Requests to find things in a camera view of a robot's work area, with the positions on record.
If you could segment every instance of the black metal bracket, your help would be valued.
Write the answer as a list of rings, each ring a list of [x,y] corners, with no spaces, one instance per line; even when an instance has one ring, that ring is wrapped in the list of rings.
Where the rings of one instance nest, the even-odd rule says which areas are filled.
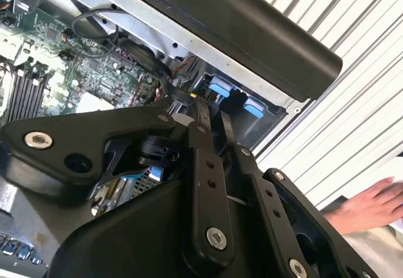
[[[217,275],[233,261],[235,246],[222,162],[213,149],[208,105],[201,100],[194,104],[199,115],[188,126],[183,255],[197,274]]]
[[[259,170],[252,153],[236,143],[226,114],[210,121],[199,99],[190,113],[194,121],[187,126],[159,107],[139,107],[20,120],[0,131],[1,174],[23,189],[14,214],[26,225],[31,210],[36,223],[29,235],[36,241],[35,226],[47,229],[50,237],[43,239],[53,239],[52,253],[64,243],[49,277],[99,277],[124,268],[122,277],[139,269],[144,277],[151,271],[149,277],[347,278],[365,272],[376,278],[284,173]],[[33,144],[31,132],[47,137]],[[92,221],[71,220],[77,210],[86,214],[86,197],[97,184],[151,164],[166,170],[159,186]],[[57,216],[69,223],[64,229]],[[113,239],[112,252],[105,239]],[[77,251],[89,262],[74,258]],[[133,268],[133,260],[154,254],[161,268],[142,262]],[[66,267],[65,258],[74,264]],[[98,259],[107,261],[94,270]],[[104,264],[110,260],[111,267]]]
[[[286,206],[298,242],[320,277],[376,277],[374,271],[337,233],[322,214],[301,194],[293,182],[280,170],[269,169],[263,178],[274,184],[274,191]]]
[[[46,197],[82,202],[103,174],[109,140],[164,135],[175,125],[170,115],[157,107],[17,120],[0,131],[1,174],[7,181]],[[35,149],[25,142],[27,134],[38,131],[52,139],[49,148]]]

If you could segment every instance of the black plastic part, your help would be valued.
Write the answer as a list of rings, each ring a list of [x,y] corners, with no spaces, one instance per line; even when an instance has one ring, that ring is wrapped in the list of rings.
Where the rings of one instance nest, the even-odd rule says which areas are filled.
[[[201,116],[188,126],[189,160],[185,170],[185,228],[183,256],[188,267],[199,275],[217,275],[235,256],[224,172],[214,153],[210,117],[205,103],[195,103]],[[207,230],[218,228],[226,239],[225,250],[217,250],[207,240]]]
[[[277,179],[276,172],[285,179]],[[357,277],[362,277],[363,271],[371,277],[377,276],[283,172],[269,169],[264,179],[275,185],[275,191],[290,209],[287,215],[291,211],[296,217],[292,220],[294,233],[319,277],[350,278],[348,269],[359,273]]]
[[[107,141],[166,134],[174,126],[174,120],[157,107],[17,120],[0,131],[0,173],[7,181],[38,194],[66,202],[83,201],[103,174]],[[27,146],[24,136],[33,131],[48,134],[52,146],[43,150]]]
[[[144,0],[299,101],[316,100],[343,62],[264,0]]]
[[[59,248],[47,277],[200,277],[183,262],[183,185],[166,182],[79,228]],[[262,273],[271,262],[262,260],[250,241],[253,214],[245,205],[227,201],[236,256],[223,273],[204,277],[270,277]]]

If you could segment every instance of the hole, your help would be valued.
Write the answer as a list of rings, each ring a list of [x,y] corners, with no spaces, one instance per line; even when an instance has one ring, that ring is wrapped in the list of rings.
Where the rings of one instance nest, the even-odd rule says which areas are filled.
[[[274,214],[277,218],[280,218],[280,217],[281,217],[280,212],[278,212],[277,210],[273,210],[273,214]]]
[[[347,273],[351,278],[360,278],[360,276],[351,267],[346,267]]]
[[[171,161],[177,161],[179,159],[179,153],[175,152],[171,155]]]
[[[295,269],[299,274],[302,274],[302,269],[301,269],[301,267],[300,267],[299,265],[295,265],[295,266],[294,266],[294,269]]]
[[[214,180],[211,180],[211,179],[207,182],[207,184],[210,186],[210,188],[215,188],[217,186],[217,184],[214,182]]]
[[[222,238],[221,238],[221,236],[220,236],[218,233],[214,233],[214,234],[213,234],[213,238],[215,239],[215,241],[216,241],[217,243],[221,243],[221,242],[222,242]]]
[[[298,234],[297,241],[308,264],[315,264],[317,261],[317,252],[314,244],[304,234]]]
[[[81,154],[70,154],[64,159],[68,169],[76,173],[88,173],[93,168],[93,163],[87,156]]]
[[[35,144],[44,144],[46,142],[46,138],[44,138],[41,135],[35,135],[35,136],[32,137],[32,141]]]

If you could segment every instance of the metal bolt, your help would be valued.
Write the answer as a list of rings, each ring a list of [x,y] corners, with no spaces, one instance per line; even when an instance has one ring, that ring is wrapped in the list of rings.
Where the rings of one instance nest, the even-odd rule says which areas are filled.
[[[275,173],[275,177],[277,177],[277,179],[283,181],[284,180],[284,176],[280,173],[280,172],[276,172]]]
[[[241,151],[242,151],[242,153],[244,153],[246,156],[251,155],[251,153],[249,152],[249,150],[246,149],[246,148],[241,148]]]
[[[305,270],[304,266],[298,260],[291,259],[290,268],[291,268],[291,271],[294,273],[295,277],[297,277],[297,278],[307,278],[308,277],[307,271]]]
[[[225,237],[224,233],[217,228],[210,228],[207,230],[206,233],[208,243],[222,251],[224,248],[227,247],[227,238]]]
[[[158,115],[158,118],[159,119],[161,119],[163,122],[167,122],[169,119],[165,116],[165,115],[163,115],[163,114],[159,114]]]
[[[53,139],[43,132],[31,132],[24,137],[25,144],[28,147],[44,150],[51,147]]]
[[[203,132],[203,133],[206,133],[206,129],[204,129],[202,126],[198,126],[197,127],[197,129],[200,131],[200,132]]]

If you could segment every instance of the metal panel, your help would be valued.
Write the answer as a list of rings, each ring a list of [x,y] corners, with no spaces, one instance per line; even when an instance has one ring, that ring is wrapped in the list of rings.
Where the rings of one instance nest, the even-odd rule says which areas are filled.
[[[322,208],[403,151],[403,0],[267,1],[343,58],[336,82],[258,153]]]

